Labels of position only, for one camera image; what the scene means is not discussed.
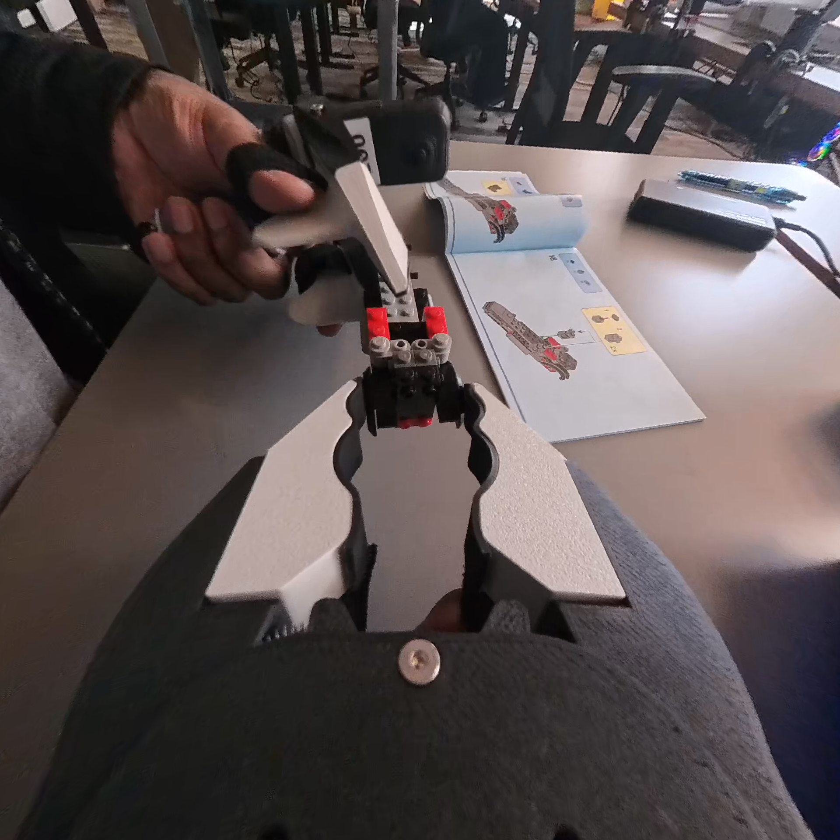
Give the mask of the computer tower with rgb fans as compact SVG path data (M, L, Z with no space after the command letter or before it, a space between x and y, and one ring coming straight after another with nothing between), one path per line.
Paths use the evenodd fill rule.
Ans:
M839 121L829 129L823 137L807 152L805 165L817 165L826 160L834 152L839 142Z

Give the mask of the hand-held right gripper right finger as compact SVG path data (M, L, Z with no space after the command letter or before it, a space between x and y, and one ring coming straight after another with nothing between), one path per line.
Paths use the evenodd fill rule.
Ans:
M522 605L535 631L556 625L561 602L624 605L565 457L483 385L465 385L463 401L479 485L465 537L465 626L480 629L502 601Z

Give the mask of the person's grey shirt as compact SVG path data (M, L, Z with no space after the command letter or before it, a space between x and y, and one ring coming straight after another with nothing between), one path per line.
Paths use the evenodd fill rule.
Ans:
M1 286L1 509L76 399L12 293Z

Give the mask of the brick instruction booklet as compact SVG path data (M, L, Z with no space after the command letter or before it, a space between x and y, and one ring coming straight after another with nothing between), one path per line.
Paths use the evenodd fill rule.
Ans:
M424 192L500 391L535 432L562 444L706 419L577 248L581 196L492 171L450 171Z

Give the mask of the grey desk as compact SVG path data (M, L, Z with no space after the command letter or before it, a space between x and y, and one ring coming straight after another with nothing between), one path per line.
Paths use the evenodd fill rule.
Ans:
M626 221L644 179L722 172L807 195L838 259L838 189L773 164L453 143L456 170L579 193L580 251L706 420L563 444L670 558L724 637L784 782L838 838L838 300L750 256ZM150 565L229 478L362 370L279 301L200 308L157 283L2 516L2 838Z

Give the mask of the person's black jacket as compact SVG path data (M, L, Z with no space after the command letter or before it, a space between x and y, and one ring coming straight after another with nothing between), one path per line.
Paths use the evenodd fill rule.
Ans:
M53 279L66 303L47 328L50 352L74 388L90 381L154 282L148 263L121 239L59 238Z

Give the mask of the person's left hand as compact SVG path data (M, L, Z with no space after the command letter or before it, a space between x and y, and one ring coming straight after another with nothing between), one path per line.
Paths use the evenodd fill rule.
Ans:
M194 302L282 298L289 258L257 247L229 201L227 157L260 141L257 127L208 91L153 70L112 126L112 165L134 224L160 213L141 248L155 275Z

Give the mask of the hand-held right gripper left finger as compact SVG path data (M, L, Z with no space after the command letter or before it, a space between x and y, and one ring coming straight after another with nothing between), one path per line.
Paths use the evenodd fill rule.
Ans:
M210 603L274 602L306 627L317 602L344 597L367 628L375 551L354 485L365 422L362 381L350 380L267 450L206 588Z

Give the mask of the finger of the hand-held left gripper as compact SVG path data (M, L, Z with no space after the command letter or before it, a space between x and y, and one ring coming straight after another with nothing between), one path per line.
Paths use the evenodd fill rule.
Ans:
M353 274L324 272L287 300L289 320L300 325L360 322L365 313L362 285Z
M407 292L408 249L380 189L362 162L338 168L328 189L304 213L258 224L253 241L266 249L294 249L355 238L396 295Z

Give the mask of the black power bank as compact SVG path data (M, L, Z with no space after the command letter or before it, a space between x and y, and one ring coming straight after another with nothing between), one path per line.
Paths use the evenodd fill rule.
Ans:
M640 183L626 219L747 253L762 250L777 235L774 217L765 206L650 178Z

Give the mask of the person's left forearm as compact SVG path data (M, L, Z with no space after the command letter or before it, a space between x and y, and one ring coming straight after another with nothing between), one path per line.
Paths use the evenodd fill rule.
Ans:
M3 31L2 205L73 231L136 238L112 128L152 70L89 45Z

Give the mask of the grey brick model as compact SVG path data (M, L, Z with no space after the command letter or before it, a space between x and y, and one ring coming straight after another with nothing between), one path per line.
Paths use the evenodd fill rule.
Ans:
M391 330L390 340L369 341L364 313L360 334L369 368L363 389L371 433L429 427L433 421L460 426L465 408L463 384L450 361L453 341L449 333L427 337L424 308L435 306L427 290L408 287L396 295L380 280L364 293L364 303L365 309L385 307Z

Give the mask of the blue pen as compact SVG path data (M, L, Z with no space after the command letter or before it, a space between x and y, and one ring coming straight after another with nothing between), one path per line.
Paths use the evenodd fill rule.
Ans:
M765 185L712 173L686 170L679 173L679 180L694 187L703 187L722 193L747 197L771 205L788 206L803 202L806 196L788 187Z

